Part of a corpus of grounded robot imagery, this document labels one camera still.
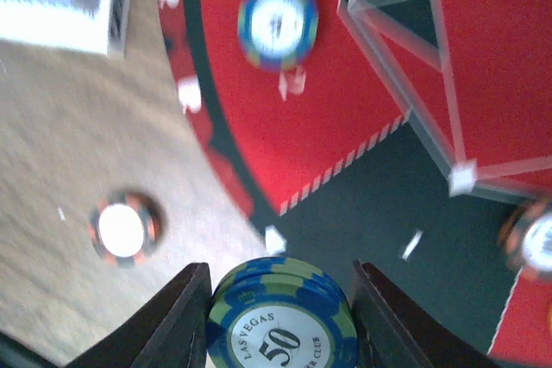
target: poker chip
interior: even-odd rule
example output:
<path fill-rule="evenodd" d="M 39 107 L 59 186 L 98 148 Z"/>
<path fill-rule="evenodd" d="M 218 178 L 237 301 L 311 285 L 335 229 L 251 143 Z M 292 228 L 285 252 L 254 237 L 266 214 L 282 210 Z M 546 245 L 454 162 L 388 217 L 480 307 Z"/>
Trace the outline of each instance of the poker chip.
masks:
<path fill-rule="evenodd" d="M 255 259 L 230 271 L 216 288 L 206 333 L 217 368 L 357 362 L 346 297 L 324 272 L 295 259 Z"/>
<path fill-rule="evenodd" d="M 499 233 L 508 265 L 529 280 L 552 280 L 552 203 L 519 206 Z"/>
<path fill-rule="evenodd" d="M 246 59 L 267 71 L 301 64 L 314 46 L 318 27 L 316 0 L 243 0 L 238 38 Z"/>
<path fill-rule="evenodd" d="M 89 233 L 101 258 L 115 265 L 134 265 L 154 250 L 160 218 L 146 196 L 123 192 L 92 211 Z"/>

